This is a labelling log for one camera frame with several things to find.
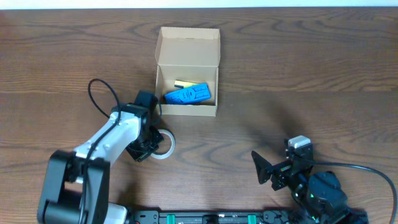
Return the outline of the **cardboard box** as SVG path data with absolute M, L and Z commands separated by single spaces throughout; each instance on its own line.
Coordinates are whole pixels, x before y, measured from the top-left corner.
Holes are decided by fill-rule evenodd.
M 218 109 L 218 77 L 221 58 L 219 29 L 161 27 L 155 50 L 157 75 L 155 95 L 163 115 L 215 117 Z M 165 95 L 177 91 L 175 81 L 205 83 L 210 98 L 195 104 L 166 102 Z

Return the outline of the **blue plastic tape dispenser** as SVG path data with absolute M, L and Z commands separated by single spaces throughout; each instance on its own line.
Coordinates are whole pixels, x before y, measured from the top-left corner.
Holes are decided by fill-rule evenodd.
M 188 88 L 182 88 L 172 91 L 165 96 L 167 104 L 170 105 L 192 105 L 211 98 L 208 85 L 206 83 L 193 85 Z

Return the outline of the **yellow and black marker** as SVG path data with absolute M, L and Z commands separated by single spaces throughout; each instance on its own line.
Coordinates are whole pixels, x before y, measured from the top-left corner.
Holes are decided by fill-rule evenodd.
M 195 85 L 197 85 L 197 83 L 186 82 L 186 81 L 181 81 L 181 80 L 175 80 L 175 82 L 174 82 L 174 87 L 176 87 L 176 88 L 189 88 L 189 87 L 192 87 Z

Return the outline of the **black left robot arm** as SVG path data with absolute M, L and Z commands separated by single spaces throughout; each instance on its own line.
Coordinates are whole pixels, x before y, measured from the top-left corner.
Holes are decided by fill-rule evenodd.
M 136 223 L 132 210 L 109 202 L 110 168 L 127 151 L 141 162 L 163 141 L 152 116 L 156 96 L 140 91 L 118 104 L 106 124 L 72 152 L 57 150 L 47 166 L 37 211 L 39 223 Z

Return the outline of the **black mounting rail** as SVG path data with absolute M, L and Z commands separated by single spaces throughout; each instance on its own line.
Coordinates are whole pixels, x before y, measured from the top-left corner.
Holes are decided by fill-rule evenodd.
M 303 211 L 264 210 L 262 212 L 128 212 L 128 224 L 284 224 L 284 223 L 368 223 L 365 212 L 348 215 L 340 220 L 321 220 Z

